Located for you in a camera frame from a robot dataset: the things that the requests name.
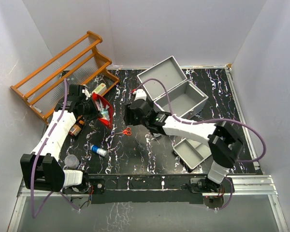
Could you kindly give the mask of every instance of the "marble tabletop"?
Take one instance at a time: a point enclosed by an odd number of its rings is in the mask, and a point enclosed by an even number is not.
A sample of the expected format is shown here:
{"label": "marble tabletop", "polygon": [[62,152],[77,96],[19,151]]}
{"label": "marble tabletop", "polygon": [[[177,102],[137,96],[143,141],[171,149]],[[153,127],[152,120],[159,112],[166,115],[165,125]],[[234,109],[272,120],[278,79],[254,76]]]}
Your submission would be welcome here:
{"label": "marble tabletop", "polygon": [[[76,155],[81,164],[79,169],[89,174],[186,174],[188,169],[173,153],[173,146],[182,140],[178,136],[161,136],[156,139],[144,126],[130,126],[132,135],[114,133],[123,131],[125,126],[124,106],[132,101],[131,90],[137,87],[137,74],[143,70],[112,70],[120,79],[120,84],[111,89],[105,98],[114,107],[113,130],[106,128],[101,122],[87,122],[83,131],[76,137],[67,137],[60,154],[59,163],[64,167],[64,158],[69,154]],[[192,119],[205,120],[212,118],[231,118],[239,120],[239,115],[232,96],[232,91],[225,69],[184,69],[187,78],[201,89],[209,98],[203,108]],[[98,76],[91,88],[105,79]],[[243,129],[234,128],[245,141],[241,160],[251,159]],[[110,156],[103,158],[90,151],[90,144],[109,151]],[[201,163],[192,173],[207,174],[212,157]],[[236,163],[232,169],[234,174],[255,174],[252,163]]]}

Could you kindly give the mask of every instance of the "table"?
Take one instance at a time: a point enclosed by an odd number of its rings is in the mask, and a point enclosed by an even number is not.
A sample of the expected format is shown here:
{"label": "table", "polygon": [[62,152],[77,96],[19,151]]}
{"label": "table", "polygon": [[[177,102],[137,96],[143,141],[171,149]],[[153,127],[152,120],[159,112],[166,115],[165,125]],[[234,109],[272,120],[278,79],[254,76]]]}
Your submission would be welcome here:
{"label": "table", "polygon": [[[93,120],[87,122],[76,138],[67,137],[59,161],[64,169],[66,168],[64,158],[69,154],[74,154],[81,162],[79,169],[87,170],[89,174],[187,174],[189,172],[180,158],[173,153],[173,145],[180,142],[181,137],[163,135],[156,139],[141,125],[130,126],[131,136],[114,135],[127,127],[123,121],[124,105],[132,101],[133,97],[130,92],[138,86],[136,76],[143,71],[139,69],[111,71],[120,79],[120,85],[105,96],[114,107],[114,128],[111,131],[101,122]],[[212,118],[239,120],[224,68],[184,69],[183,71],[187,78],[209,97],[203,110],[193,117],[193,120]],[[102,76],[95,78],[91,88],[98,86],[101,81],[103,81]],[[251,159],[243,129],[237,125],[234,125],[234,128],[245,141],[244,150],[239,158]],[[106,159],[91,152],[90,144],[109,150],[109,158]],[[212,161],[212,157],[209,157],[192,173],[207,174]],[[252,163],[236,163],[231,173],[255,174],[256,171]]]}

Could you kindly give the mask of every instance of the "gray tray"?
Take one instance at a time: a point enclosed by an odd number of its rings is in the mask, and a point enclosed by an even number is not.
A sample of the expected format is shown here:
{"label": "gray tray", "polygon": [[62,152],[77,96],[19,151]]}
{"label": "gray tray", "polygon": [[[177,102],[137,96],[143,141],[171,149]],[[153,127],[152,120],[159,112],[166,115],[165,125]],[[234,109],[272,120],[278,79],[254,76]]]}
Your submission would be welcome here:
{"label": "gray tray", "polygon": [[[173,113],[179,117],[190,118],[196,115],[208,99],[208,96],[188,81],[173,56],[138,74],[137,77],[140,83],[149,78],[160,80],[169,93]],[[147,82],[143,89],[154,101],[155,109],[169,111],[165,91],[159,83]]]}
{"label": "gray tray", "polygon": [[173,147],[173,150],[191,170],[212,154],[209,147],[191,139],[182,140]]}

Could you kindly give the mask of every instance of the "scissors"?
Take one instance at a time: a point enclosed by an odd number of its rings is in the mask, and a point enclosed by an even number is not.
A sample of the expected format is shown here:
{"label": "scissors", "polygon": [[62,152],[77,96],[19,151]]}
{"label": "scissors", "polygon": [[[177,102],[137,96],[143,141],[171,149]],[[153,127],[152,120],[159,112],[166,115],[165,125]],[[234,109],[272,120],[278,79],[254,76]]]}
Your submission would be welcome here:
{"label": "scissors", "polygon": [[119,132],[119,133],[115,133],[115,134],[126,134],[127,136],[130,136],[130,135],[132,135],[132,132],[131,132],[131,128],[127,127],[124,131]]}

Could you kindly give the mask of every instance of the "gray floor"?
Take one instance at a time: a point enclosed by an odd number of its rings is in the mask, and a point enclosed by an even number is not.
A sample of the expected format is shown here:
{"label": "gray floor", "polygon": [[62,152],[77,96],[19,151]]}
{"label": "gray floor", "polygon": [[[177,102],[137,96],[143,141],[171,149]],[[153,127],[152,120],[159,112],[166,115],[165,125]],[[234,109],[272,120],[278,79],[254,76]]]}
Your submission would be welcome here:
{"label": "gray floor", "polygon": [[266,195],[234,196],[218,213],[188,203],[108,203],[90,205],[81,213],[61,197],[51,197],[32,219],[29,197],[18,232],[277,232]]}

